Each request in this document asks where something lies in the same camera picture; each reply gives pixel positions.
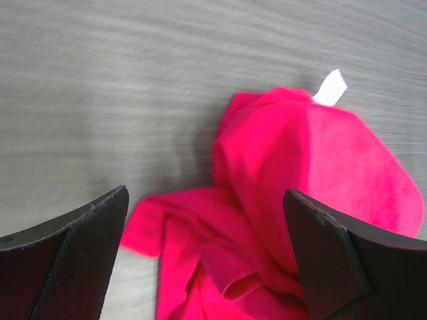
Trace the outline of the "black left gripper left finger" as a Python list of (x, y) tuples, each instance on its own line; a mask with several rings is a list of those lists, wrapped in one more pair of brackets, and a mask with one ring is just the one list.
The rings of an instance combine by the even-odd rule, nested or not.
[(121, 185), (1, 237), (2, 319), (99, 319), (129, 206)]

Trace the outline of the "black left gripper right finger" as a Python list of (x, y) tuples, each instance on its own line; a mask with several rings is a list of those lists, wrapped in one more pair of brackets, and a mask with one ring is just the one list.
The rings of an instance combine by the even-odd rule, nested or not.
[(296, 190), (286, 223), (312, 319), (425, 319), (426, 242), (381, 229)]

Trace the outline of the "pink t shirt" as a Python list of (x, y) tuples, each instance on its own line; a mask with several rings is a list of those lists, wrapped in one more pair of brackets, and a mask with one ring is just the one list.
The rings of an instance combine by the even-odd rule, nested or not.
[(316, 94), (234, 96), (213, 144), (213, 186), (142, 200), (121, 245), (161, 260), (157, 319), (308, 319), (283, 208), (288, 189), (415, 238), (424, 200), (332, 71)]

